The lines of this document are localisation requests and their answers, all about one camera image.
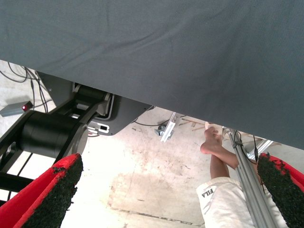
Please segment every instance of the metal rail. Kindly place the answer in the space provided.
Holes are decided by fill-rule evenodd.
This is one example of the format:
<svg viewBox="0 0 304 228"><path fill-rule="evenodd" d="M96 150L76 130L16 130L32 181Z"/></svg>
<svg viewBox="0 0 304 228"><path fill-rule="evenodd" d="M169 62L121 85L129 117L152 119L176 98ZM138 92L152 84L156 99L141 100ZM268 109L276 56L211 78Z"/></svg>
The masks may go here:
<svg viewBox="0 0 304 228"><path fill-rule="evenodd" d="M263 153L274 141L268 140L268 139L263 139L258 145L257 145L257 151L258 155ZM249 154L248 158L254 159L255 158L255 150L253 149Z"/></svg>
<svg viewBox="0 0 304 228"><path fill-rule="evenodd" d="M245 149L241 148L243 145L240 142L236 131L227 129L230 140L233 144L234 151L237 155L239 166L237 167L237 174L241 183L248 210L253 220L255 227L257 228L278 228L278 224L271 211L270 206L267 203L267 199L263 193L262 187L257 179L256 172L245 155Z"/></svg>

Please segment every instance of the gray fabric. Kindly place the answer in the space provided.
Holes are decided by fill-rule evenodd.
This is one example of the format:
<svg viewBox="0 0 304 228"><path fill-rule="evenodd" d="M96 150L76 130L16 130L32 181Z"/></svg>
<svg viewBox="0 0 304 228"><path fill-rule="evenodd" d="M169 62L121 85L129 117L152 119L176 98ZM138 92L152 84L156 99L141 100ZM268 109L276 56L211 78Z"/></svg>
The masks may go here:
<svg viewBox="0 0 304 228"><path fill-rule="evenodd" d="M0 59L304 148L302 0L0 1Z"/></svg>

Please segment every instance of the metal bracket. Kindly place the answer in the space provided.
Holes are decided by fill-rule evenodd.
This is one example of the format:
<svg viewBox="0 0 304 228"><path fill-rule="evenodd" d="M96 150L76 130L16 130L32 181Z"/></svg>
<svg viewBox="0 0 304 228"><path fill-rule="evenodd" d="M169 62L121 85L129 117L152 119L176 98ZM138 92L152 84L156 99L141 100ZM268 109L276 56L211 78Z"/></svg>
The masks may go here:
<svg viewBox="0 0 304 228"><path fill-rule="evenodd" d="M164 131L166 129L166 125L163 124L161 126L158 127L158 129L154 129L154 132L158 135L158 136L162 136ZM174 131L170 132L170 135L168 136L167 140L169 140L174 134Z"/></svg>
<svg viewBox="0 0 304 228"><path fill-rule="evenodd" d="M166 142L173 135L173 128L180 121L181 114L173 112L170 120L168 121L165 130L162 133L161 142Z"/></svg>

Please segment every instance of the concrete floor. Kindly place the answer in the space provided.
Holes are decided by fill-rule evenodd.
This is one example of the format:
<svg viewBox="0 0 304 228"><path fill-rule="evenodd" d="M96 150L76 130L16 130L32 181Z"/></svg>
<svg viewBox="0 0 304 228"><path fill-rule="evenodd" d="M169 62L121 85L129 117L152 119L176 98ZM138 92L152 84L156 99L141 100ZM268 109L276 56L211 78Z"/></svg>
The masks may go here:
<svg viewBox="0 0 304 228"><path fill-rule="evenodd" d="M0 70L10 73L3 61L0 61ZM29 82L17 84L2 76L0 91L0 108L13 101L32 98ZM170 111L156 107L140 116L138 122L160 123L170 115ZM0 136L17 118L0 117ZM184 119L204 124L203 120ZM90 227L107 228L203 228L196 188L210 180L210 156L200 154L199 148L204 142L204 129L198 129L201 126L191 123L177 126L173 137L166 143L160 142L154 133L156 127L136 123L111 137L89 138L83 153L84 171L77 185L78 191L62 227L87 227L90 224ZM243 142L250 150L252 137L244 134ZM233 151L229 140L223 144ZM304 172L302 150L274 144L267 151ZM17 174L28 155L23 153L10 173ZM34 155L21 176L36 178L53 161ZM237 178L231 169L230 174ZM0 191L1 200L5 200L6 195L7 192Z"/></svg>

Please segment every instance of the fila logo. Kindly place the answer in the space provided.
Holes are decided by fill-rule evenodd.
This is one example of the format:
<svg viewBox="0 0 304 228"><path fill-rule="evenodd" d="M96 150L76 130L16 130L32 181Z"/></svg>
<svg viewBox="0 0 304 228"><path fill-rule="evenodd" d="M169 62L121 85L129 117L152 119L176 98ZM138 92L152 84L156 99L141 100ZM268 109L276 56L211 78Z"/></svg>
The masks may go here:
<svg viewBox="0 0 304 228"><path fill-rule="evenodd" d="M205 195L210 195L210 194L212 194L213 193L213 190L212 189L210 189L210 190L208 190L208 191L206 191L206 192L204 192L203 194L202 194L202 196L203 197L205 197Z"/></svg>

